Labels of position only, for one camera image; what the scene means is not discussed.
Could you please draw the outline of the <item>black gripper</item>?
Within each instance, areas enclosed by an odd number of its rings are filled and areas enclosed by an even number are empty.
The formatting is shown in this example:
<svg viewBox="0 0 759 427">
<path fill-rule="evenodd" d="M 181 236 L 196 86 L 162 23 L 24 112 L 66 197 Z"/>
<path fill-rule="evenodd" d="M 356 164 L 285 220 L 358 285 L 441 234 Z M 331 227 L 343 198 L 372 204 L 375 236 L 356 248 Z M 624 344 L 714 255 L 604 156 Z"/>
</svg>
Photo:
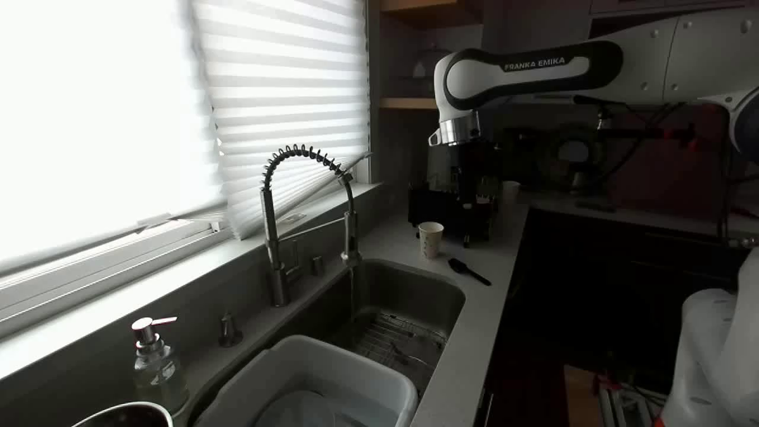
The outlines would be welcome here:
<svg viewBox="0 0 759 427">
<path fill-rule="evenodd" d="M 474 143 L 454 150 L 459 166 L 457 226 L 464 236 L 487 236 L 492 219 L 492 198 L 480 194 L 480 150 Z"/>
</svg>

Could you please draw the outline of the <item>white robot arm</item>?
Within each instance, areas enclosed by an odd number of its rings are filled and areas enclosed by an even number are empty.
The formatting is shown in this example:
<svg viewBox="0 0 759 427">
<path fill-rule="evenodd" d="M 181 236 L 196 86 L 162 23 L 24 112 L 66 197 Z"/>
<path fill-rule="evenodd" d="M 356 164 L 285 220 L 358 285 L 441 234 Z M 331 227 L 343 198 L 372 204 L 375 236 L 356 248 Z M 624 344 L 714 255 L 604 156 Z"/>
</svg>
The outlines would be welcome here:
<svg viewBox="0 0 759 427">
<path fill-rule="evenodd" d="M 573 45 L 497 54 L 459 49 L 435 67 L 439 125 L 427 143 L 480 134 L 493 100 L 562 93 L 623 105 L 716 105 L 728 138 L 759 162 L 759 6 L 669 17 Z M 700 290 L 681 305 L 674 379 L 658 427 L 759 427 L 759 248 L 739 290 Z"/>
</svg>

